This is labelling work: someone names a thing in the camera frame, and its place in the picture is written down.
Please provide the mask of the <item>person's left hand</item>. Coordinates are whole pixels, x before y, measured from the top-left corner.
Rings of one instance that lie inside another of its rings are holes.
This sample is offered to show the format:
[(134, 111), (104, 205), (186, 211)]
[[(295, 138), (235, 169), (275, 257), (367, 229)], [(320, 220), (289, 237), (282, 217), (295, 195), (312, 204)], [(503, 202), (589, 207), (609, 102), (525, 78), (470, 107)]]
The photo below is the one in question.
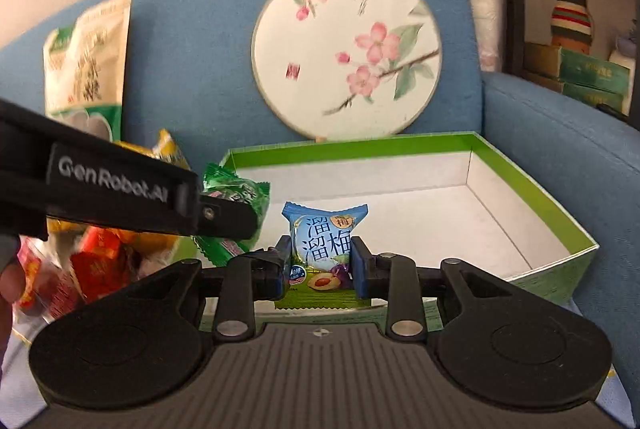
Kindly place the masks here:
[(17, 254), (21, 240), (14, 235), (1, 235), (0, 275), (0, 362), (3, 362), (12, 331), (12, 305), (19, 301), (25, 289), (25, 274)]

